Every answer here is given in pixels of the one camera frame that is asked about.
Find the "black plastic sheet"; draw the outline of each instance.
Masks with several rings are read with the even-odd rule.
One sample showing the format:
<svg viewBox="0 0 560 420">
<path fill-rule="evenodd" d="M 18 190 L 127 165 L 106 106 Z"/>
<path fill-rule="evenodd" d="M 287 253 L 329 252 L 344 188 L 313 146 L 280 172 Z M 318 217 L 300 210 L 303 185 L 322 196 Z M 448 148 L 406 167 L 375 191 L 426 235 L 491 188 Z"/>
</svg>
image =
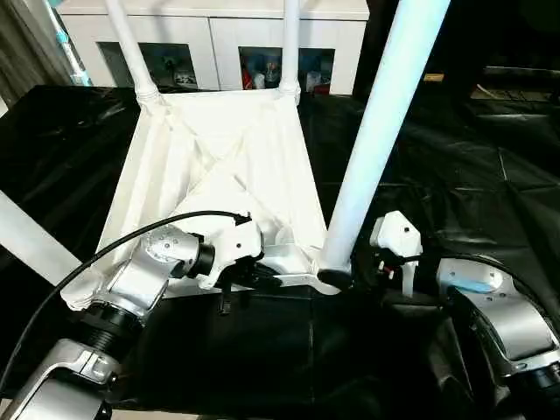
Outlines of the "black plastic sheet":
<svg viewBox="0 0 560 420">
<path fill-rule="evenodd" d="M 363 104 L 303 96 L 299 106 L 325 217 L 332 214 Z M 560 326 L 560 108 L 511 101 L 456 103 L 420 89 L 357 246 L 368 283 L 375 218 L 401 210 L 426 252 L 482 253 L 523 277 Z M 33 89 L 0 119 L 0 189 L 85 259 L 95 250 L 134 132 L 128 89 Z M 4 253 L 0 363 L 46 281 Z M 423 278 L 429 284 L 433 278 Z M 296 288 L 164 301 L 132 354 L 124 407 L 274 418 L 480 418 L 502 416 L 476 343 L 461 340 L 439 302 Z M 66 329 L 54 305 L 19 360 L 17 389 Z"/>
</svg>

